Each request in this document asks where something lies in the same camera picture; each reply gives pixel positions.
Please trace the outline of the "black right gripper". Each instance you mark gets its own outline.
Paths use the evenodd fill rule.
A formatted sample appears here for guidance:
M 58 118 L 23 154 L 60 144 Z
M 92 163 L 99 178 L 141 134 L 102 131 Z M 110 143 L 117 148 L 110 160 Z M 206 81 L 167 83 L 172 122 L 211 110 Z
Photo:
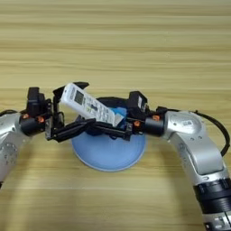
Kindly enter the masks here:
M 127 100 L 120 97 L 98 97 L 97 100 L 107 107 L 127 108 Z M 102 134 L 108 135 L 111 139 L 122 138 L 129 141 L 132 134 L 148 134 L 161 137 L 164 133 L 164 119 L 161 115 L 128 114 L 126 122 L 132 125 L 130 128 L 113 127 L 111 124 L 95 122 L 90 125 L 86 132 L 92 136 Z

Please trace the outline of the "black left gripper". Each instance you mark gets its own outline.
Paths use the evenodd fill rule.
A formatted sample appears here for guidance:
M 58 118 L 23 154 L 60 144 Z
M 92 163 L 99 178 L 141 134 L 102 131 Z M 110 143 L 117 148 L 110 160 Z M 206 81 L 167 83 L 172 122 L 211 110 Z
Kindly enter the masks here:
M 64 114 L 59 110 L 59 102 L 64 91 L 70 87 L 84 89 L 89 86 L 88 82 L 71 82 L 56 88 L 53 98 L 46 98 L 39 89 L 29 89 L 27 104 L 21 112 L 21 130 L 27 136 L 45 133 L 48 141 L 55 140 L 58 143 L 76 137 L 85 132 L 96 120 L 78 120 L 64 126 Z

